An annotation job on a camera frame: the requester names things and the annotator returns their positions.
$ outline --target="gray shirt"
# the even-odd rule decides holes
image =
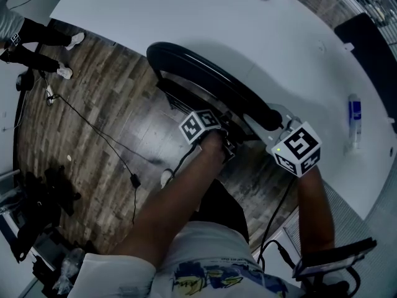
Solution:
[[[25,20],[20,14],[10,11],[6,3],[7,0],[0,0],[0,42],[6,42],[18,33]]]

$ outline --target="person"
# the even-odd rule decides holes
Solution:
[[[149,196],[111,255],[87,254],[69,294],[76,297],[301,297],[303,289],[266,275],[248,246],[243,209],[216,180],[225,154],[211,132],[201,152]],[[170,173],[166,171],[162,182]],[[315,166],[298,179],[302,253],[334,247],[334,225]]]
[[[8,0],[0,0],[0,60],[6,63],[20,63],[29,68],[49,73],[56,72],[65,79],[70,79],[73,71],[64,64],[45,55],[31,52],[22,45],[29,42],[39,42],[45,45],[61,45],[71,50],[84,40],[84,33],[73,37],[38,24],[7,7]],[[12,38],[18,34],[20,41],[15,46]]]

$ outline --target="table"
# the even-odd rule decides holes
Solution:
[[[364,219],[394,160],[396,135],[368,76],[334,32],[296,0],[61,0],[58,19],[142,55],[186,47],[265,102],[307,120],[323,141],[324,180]],[[344,152],[347,97],[362,101],[361,149]]]

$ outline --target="graphic print on shirt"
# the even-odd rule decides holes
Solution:
[[[244,278],[264,286],[278,294],[279,297],[285,297],[288,292],[281,279],[265,275],[260,270],[249,269],[247,264],[201,266],[199,262],[193,261],[179,264],[178,269],[174,273],[172,290],[176,288],[183,296],[192,296],[209,286],[213,289],[225,289],[235,286],[241,283]]]

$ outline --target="white cube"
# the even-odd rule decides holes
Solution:
[[[221,124],[210,109],[191,112],[179,125],[179,129],[189,144],[196,141],[204,132],[220,127]]]
[[[279,166],[301,177],[320,160],[321,144],[317,133],[304,122],[274,146],[272,153]]]

